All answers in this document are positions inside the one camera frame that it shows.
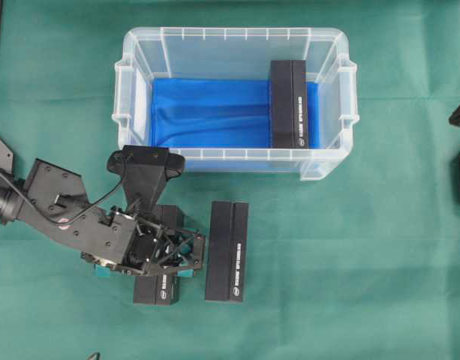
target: green tablecloth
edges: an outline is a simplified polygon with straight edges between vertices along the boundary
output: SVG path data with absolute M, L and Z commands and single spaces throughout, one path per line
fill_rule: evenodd
M 0 226 L 0 359 L 460 359 L 460 0 L 6 0 L 0 136 L 18 176 L 40 157 L 92 199 L 115 183 L 113 64 L 136 26 L 340 28 L 359 65 L 353 152 L 318 182 L 169 183 L 161 201 L 206 233 L 212 200 L 250 202 L 243 305 L 205 303 L 201 273 L 178 304 L 135 306 L 131 278 Z

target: black cable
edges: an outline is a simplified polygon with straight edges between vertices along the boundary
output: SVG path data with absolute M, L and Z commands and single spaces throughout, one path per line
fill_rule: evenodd
M 94 352 L 92 353 L 87 360 L 100 360 L 100 353 Z
M 126 177 L 126 160 L 121 154 L 115 154 L 115 158 L 121 158 L 122 159 L 122 166 L 123 166 L 123 169 L 122 169 L 122 178 L 121 180 L 118 182 L 118 184 L 116 184 L 116 186 L 110 190 L 109 192 L 107 192 L 106 194 L 104 194 L 100 199 L 98 199 L 97 201 L 95 201 L 94 203 L 88 205 L 86 208 L 84 208 L 82 211 L 80 211 L 78 214 L 76 214 L 73 218 L 71 218 L 70 220 L 68 221 L 62 221 L 62 222 L 58 222 L 58 221 L 54 221 L 53 219 L 47 217 L 39 208 L 37 208 L 35 206 L 35 204 L 33 204 L 31 202 L 30 199 L 28 199 L 28 197 L 15 185 L 13 184 L 13 182 L 8 179 L 5 174 L 3 172 L 0 171 L 0 178 L 2 178 L 6 184 L 8 184 L 8 186 L 15 192 L 18 194 L 18 196 L 20 196 L 23 201 L 28 204 L 28 206 L 30 208 L 32 208 L 35 212 L 37 212 L 44 220 L 48 221 L 49 223 L 51 223 L 52 225 L 56 225 L 58 227 L 60 227 L 61 225 L 71 225 L 72 223 L 74 223 L 76 220 L 78 220 L 79 218 L 81 218 L 86 212 L 88 212 L 89 210 L 93 209 L 95 206 L 98 206 L 98 204 L 102 203 L 104 200 L 106 200 L 108 197 L 110 197 L 111 195 L 113 195 L 123 184 L 123 181 L 125 180 L 125 177 Z

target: blue fabric lining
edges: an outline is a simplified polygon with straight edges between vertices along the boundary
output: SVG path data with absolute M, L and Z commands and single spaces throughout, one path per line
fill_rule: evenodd
M 308 85 L 310 146 L 317 146 L 317 84 Z M 156 79 L 152 146 L 269 148 L 267 80 Z

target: black rectangular block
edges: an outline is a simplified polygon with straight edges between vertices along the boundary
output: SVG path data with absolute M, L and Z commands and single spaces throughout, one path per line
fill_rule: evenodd
M 293 147 L 308 148 L 308 99 L 306 94 L 306 63 L 293 60 Z
M 293 94 L 291 61 L 272 61 L 270 67 L 272 147 L 293 147 Z
M 243 301 L 247 228 L 247 203 L 213 202 L 205 300 Z
M 274 60 L 270 68 L 272 147 L 308 148 L 308 99 L 303 60 Z
M 169 227 L 183 227 L 185 216 L 175 205 L 155 205 L 152 210 L 157 219 Z M 179 283 L 176 274 L 136 276 L 133 303 L 145 305 L 171 305 L 178 301 Z

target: transparent plastic storage box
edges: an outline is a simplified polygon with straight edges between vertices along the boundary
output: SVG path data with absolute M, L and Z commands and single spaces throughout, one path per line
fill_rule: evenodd
M 299 173 L 327 176 L 351 152 L 359 121 L 356 64 L 347 37 L 333 28 L 136 28 L 115 64 L 113 120 L 118 145 L 149 144 L 155 78 L 267 80 L 271 60 L 306 60 L 306 80 L 318 83 L 320 148 L 172 148 L 186 170 Z

